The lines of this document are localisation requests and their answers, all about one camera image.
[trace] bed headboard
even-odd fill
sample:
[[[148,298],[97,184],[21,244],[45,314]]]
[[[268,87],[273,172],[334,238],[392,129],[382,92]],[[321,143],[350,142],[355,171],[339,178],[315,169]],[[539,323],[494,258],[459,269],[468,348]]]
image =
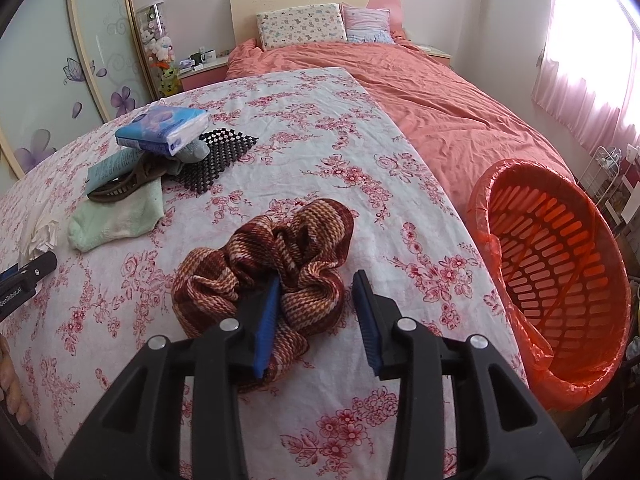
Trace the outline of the bed headboard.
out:
[[[389,9],[391,10],[391,29],[402,28],[402,5],[400,0],[231,0],[231,20],[234,25],[236,44],[240,44],[249,38],[256,38],[260,41],[258,25],[255,19],[257,12],[310,4],[339,4],[342,2],[354,7]]]

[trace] orange laundry basket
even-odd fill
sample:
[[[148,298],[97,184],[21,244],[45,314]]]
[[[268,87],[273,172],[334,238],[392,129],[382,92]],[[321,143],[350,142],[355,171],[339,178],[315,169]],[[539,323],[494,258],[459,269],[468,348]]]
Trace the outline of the orange laundry basket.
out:
[[[596,396],[625,350],[630,291],[593,202],[549,168],[512,158],[484,172],[467,218],[533,393],[557,410]]]

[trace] sliding wardrobe door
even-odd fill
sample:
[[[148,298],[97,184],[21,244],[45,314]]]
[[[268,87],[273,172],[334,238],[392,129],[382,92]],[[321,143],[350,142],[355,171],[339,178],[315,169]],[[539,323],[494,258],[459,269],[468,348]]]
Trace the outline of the sliding wardrobe door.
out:
[[[24,0],[0,38],[0,156],[18,177],[102,124],[85,79],[66,1]]]
[[[126,0],[67,0],[80,65],[105,121],[151,101]]]
[[[4,195],[17,180],[9,161],[0,150],[0,196]]]

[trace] floral bedsheet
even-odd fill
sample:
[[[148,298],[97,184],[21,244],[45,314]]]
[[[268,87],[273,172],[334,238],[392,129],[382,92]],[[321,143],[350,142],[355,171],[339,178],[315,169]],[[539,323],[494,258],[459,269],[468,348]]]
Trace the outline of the floral bedsheet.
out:
[[[485,334],[524,380],[513,333],[466,228],[404,135],[345,70],[247,77],[163,102],[206,108],[212,127],[259,141],[201,196],[165,181],[165,216],[148,235],[84,255],[62,235],[57,270],[0,325],[50,469],[149,337],[184,338],[170,291],[187,253],[220,247],[258,214],[286,220],[318,197],[339,200],[354,217],[340,269],[347,287],[353,273],[365,269],[377,293],[433,332],[457,339]],[[2,269],[17,261],[21,228],[36,200],[46,200],[45,213],[66,230],[85,200],[86,169],[119,149],[115,129],[143,109],[80,137],[0,200]],[[190,389],[187,384],[182,406],[185,477]],[[456,465],[450,388],[446,394],[450,474]],[[286,378],[242,396],[240,405],[252,479],[386,478],[398,384],[373,376],[350,298],[338,325],[311,339],[310,351]]]

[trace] pillow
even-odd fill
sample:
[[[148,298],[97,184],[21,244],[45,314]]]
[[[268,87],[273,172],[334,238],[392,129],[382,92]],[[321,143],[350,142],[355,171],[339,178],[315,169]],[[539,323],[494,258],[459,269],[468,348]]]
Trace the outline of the pillow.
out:
[[[349,43],[393,43],[389,31],[389,9],[363,9],[341,4]]]
[[[317,4],[258,12],[264,50],[318,41],[347,41],[338,4]]]

